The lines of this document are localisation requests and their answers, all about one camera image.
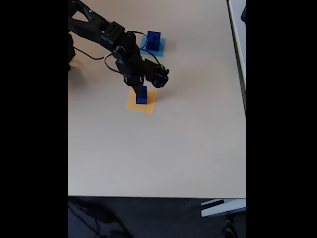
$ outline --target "robotic arm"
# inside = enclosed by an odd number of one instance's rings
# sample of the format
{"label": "robotic arm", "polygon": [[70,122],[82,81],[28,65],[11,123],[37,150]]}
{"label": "robotic arm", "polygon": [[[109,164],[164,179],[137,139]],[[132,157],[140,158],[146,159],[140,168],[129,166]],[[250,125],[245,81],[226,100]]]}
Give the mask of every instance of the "robotic arm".
{"label": "robotic arm", "polygon": [[[73,19],[76,11],[86,16],[88,22]],[[142,95],[144,76],[156,88],[163,87],[168,81],[169,70],[161,64],[148,59],[142,60],[140,49],[135,43],[133,32],[124,32],[124,27],[116,22],[109,22],[93,12],[79,0],[68,1],[68,31],[86,38],[111,51],[116,58],[118,72],[124,82],[131,86],[138,96]]]}

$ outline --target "table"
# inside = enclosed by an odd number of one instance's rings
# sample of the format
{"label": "table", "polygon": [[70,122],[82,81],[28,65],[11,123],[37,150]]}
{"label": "table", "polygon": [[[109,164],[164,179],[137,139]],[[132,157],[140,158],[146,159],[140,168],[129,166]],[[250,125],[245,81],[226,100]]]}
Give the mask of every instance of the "table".
{"label": "table", "polygon": [[[122,75],[76,52],[68,72],[68,195],[246,198],[246,117],[227,2],[83,1],[126,30],[161,32],[159,60],[170,74],[156,89],[153,115],[128,111]],[[94,57],[108,53],[73,39]]]}

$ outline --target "orange square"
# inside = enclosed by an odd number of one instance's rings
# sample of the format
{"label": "orange square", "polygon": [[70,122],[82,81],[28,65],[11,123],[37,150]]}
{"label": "orange square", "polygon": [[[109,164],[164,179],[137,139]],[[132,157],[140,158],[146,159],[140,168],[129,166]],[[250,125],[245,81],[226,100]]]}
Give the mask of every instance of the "orange square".
{"label": "orange square", "polygon": [[136,94],[133,88],[130,88],[127,105],[125,107],[126,110],[153,114],[155,99],[157,97],[157,91],[148,89],[148,103],[147,104],[137,104],[135,97],[136,97]]}

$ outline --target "dark floor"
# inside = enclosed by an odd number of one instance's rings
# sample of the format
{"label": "dark floor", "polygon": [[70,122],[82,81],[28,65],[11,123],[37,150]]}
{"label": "dark floor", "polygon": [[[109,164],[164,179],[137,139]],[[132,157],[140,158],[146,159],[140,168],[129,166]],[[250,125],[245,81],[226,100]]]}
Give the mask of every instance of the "dark floor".
{"label": "dark floor", "polygon": [[[105,206],[116,213],[133,238],[221,238],[225,217],[201,217],[201,202],[207,199],[177,198],[101,198],[81,199]],[[71,206],[89,225],[94,219]],[[246,237],[246,212],[234,214],[239,238]],[[101,224],[101,234],[121,231],[118,224]],[[93,238],[95,234],[68,210],[68,237]]]}

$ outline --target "blue paper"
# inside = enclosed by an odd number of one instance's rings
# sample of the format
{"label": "blue paper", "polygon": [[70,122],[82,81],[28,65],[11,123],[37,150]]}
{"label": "blue paper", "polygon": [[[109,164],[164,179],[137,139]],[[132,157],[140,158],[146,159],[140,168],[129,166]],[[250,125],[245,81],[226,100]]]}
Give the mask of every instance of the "blue paper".
{"label": "blue paper", "polygon": [[[145,36],[142,37],[142,41],[141,41],[141,45],[140,45],[140,48],[143,47],[143,45],[145,44],[145,42],[147,41],[147,38]],[[158,51],[149,51],[151,52],[153,55],[155,56],[160,56],[160,57],[163,57],[164,55],[164,48],[165,48],[165,42],[166,42],[166,39],[165,38],[161,38],[160,39],[160,42],[159,42],[159,49]],[[146,51],[143,51],[141,50],[141,54],[144,54],[144,55],[150,55],[149,53],[147,53]]]}

